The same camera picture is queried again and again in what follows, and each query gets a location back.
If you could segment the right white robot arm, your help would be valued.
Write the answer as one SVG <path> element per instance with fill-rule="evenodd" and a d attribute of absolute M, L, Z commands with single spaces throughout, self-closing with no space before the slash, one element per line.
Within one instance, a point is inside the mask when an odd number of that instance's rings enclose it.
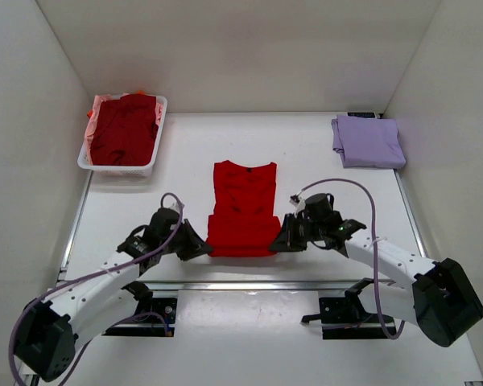
<path fill-rule="evenodd" d="M 313 244 L 368 265 L 392 282 L 361 279 L 320 308 L 316 318 L 322 322 L 345 327 L 400 319 L 449 347 L 483 319 L 483 305 L 458 262 L 434 261 L 373 236 L 364 224 L 343 219 L 330 194 L 293 201 L 297 210 L 285 216 L 272 252 L 302 252 Z"/>

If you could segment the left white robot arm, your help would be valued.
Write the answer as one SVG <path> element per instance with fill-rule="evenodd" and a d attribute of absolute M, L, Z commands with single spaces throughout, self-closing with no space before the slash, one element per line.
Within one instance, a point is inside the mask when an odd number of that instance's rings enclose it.
<path fill-rule="evenodd" d="M 43 380 L 56 380 L 93 338 L 123 319 L 150 315 L 152 293 L 139 278 L 162 256 L 175 254 L 189 261 L 212 250 L 188 220 L 161 207 L 94 273 L 27 307 L 13 338 L 14 355 Z"/>

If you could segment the bright red t shirt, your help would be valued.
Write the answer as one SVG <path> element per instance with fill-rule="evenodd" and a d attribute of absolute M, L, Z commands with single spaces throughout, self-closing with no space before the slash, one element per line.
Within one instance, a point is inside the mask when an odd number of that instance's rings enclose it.
<path fill-rule="evenodd" d="M 215 204 L 208 216 L 211 257 L 269 257 L 281 229 L 274 214 L 277 164 L 240 166 L 229 160 L 213 168 Z"/>

